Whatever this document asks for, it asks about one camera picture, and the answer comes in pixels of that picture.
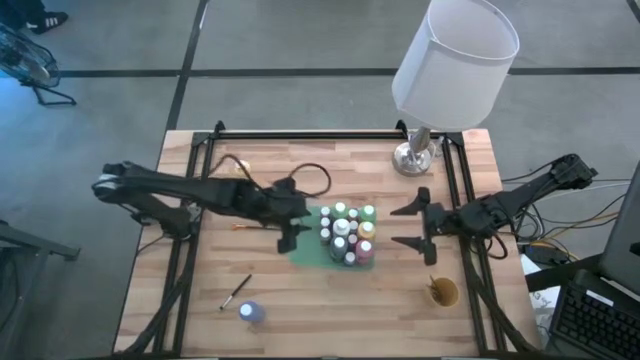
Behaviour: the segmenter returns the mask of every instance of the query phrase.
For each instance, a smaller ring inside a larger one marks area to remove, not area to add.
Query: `keyboard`
[[[608,298],[569,284],[563,288],[551,332],[598,358],[640,360],[640,318]]]

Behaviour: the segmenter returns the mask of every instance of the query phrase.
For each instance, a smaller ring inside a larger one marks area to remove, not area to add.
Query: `gray floor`
[[[625,0],[493,1],[519,31],[516,67],[640,66],[640,23]],[[198,0],[46,3],[72,16],[34,37],[63,69],[130,70],[182,66]],[[211,0],[193,68],[397,67],[426,6],[424,0]],[[640,159],[639,80],[508,77],[483,123],[503,177],[575,152],[600,179],[629,178]],[[212,128],[224,120],[238,129],[389,128],[398,116],[390,82],[190,79],[177,127]],[[28,89],[0,78],[0,218],[83,248],[76,263],[51,259],[21,357],[109,353],[140,230],[124,211],[95,200],[89,185],[105,162],[155,166],[176,84],[174,78],[63,79],[60,90],[74,95],[78,107],[45,109]],[[624,191],[563,195],[541,202],[540,210],[547,218],[580,219]],[[609,229],[562,239],[587,256],[602,250]]]

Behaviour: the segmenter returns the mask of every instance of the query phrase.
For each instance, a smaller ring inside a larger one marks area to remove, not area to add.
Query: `lamp base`
[[[431,165],[429,150],[414,153],[408,142],[398,145],[393,152],[393,167],[404,176],[420,176]]]

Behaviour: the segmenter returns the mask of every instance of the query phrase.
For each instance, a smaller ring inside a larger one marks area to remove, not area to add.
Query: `laptop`
[[[600,258],[598,273],[579,270],[561,288],[546,351],[581,358],[640,360],[638,299],[640,164]]]

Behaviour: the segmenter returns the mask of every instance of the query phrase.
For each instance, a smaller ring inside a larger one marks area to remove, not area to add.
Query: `small cup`
[[[427,302],[433,306],[449,308],[458,303],[460,291],[458,286],[449,278],[437,278],[432,280],[424,290]]]

